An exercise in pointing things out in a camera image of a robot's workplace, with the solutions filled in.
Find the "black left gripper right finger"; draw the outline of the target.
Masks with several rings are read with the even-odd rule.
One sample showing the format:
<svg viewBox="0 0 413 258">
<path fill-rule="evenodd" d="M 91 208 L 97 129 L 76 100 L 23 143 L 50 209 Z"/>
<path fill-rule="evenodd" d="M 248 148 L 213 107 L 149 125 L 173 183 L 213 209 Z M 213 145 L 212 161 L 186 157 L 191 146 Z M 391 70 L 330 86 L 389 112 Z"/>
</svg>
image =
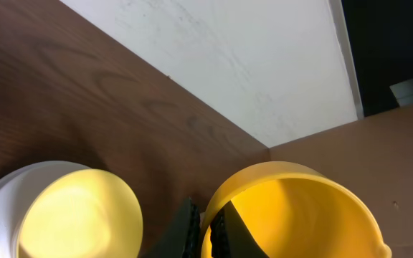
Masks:
<svg viewBox="0 0 413 258">
<path fill-rule="evenodd" d="M 213 258 L 268 258 L 229 201 L 210 224 Z"/>
</svg>

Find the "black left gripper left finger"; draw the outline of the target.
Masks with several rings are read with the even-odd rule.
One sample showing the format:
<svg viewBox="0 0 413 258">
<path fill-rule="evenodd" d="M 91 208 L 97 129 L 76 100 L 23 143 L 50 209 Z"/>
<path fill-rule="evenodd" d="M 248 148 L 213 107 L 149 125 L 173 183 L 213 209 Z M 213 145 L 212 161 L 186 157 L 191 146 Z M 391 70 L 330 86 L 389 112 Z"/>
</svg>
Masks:
<svg viewBox="0 0 413 258">
<path fill-rule="evenodd" d="M 186 198 L 163 236 L 143 258 L 195 258 L 200 233 L 200 212 L 191 198 Z"/>
</svg>

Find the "yellow plastic measuring scoop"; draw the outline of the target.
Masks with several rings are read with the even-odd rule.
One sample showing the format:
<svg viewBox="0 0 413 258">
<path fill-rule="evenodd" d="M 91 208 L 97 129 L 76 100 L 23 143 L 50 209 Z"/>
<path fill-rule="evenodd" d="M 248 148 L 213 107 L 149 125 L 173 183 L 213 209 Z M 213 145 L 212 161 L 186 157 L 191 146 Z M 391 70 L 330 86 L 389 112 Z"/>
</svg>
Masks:
<svg viewBox="0 0 413 258">
<path fill-rule="evenodd" d="M 230 176 L 204 213 L 200 257 L 212 256 L 210 225 L 226 204 L 233 204 L 268 257 L 392 256 L 360 198 L 297 163 L 258 163 Z"/>
</svg>

